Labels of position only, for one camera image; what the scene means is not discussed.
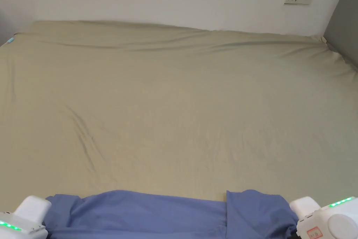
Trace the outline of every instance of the gray wall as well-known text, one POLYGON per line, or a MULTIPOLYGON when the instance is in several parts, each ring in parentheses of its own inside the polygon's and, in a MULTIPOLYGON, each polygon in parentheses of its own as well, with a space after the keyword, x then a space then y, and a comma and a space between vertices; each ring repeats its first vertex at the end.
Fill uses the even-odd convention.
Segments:
POLYGON ((358 66, 358 0, 340 0, 324 34, 347 61, 358 66))

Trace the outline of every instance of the fitted sheet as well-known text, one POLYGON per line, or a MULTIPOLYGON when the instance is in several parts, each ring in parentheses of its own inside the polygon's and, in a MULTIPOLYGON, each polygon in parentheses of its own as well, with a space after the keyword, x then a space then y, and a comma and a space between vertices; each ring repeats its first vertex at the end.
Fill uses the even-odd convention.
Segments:
POLYGON ((0 208, 118 189, 357 195, 357 89, 311 37, 35 22, 0 49, 0 208))

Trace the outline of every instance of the mattress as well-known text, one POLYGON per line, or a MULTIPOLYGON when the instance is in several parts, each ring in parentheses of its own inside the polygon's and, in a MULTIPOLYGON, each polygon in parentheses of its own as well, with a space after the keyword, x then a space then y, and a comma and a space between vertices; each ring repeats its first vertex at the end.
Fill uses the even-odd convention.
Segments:
POLYGON ((0 208, 110 190, 357 195, 357 91, 311 37, 35 22, 0 49, 0 208))

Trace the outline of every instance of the red label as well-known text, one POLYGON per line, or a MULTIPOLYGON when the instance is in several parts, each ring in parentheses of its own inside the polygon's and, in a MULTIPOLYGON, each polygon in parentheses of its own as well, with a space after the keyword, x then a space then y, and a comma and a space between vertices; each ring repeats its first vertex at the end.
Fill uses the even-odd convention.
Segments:
POLYGON ((323 237, 321 230, 318 227, 314 227, 307 232, 310 239, 317 239, 323 237))

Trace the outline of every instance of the bed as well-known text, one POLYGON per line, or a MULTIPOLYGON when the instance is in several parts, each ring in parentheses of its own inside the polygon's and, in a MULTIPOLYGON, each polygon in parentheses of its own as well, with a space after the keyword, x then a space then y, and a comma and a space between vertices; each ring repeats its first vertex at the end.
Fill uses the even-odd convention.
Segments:
POLYGON ((325 38, 37 21, 0 49, 0 208, 118 189, 328 204, 358 192, 357 112, 325 38))

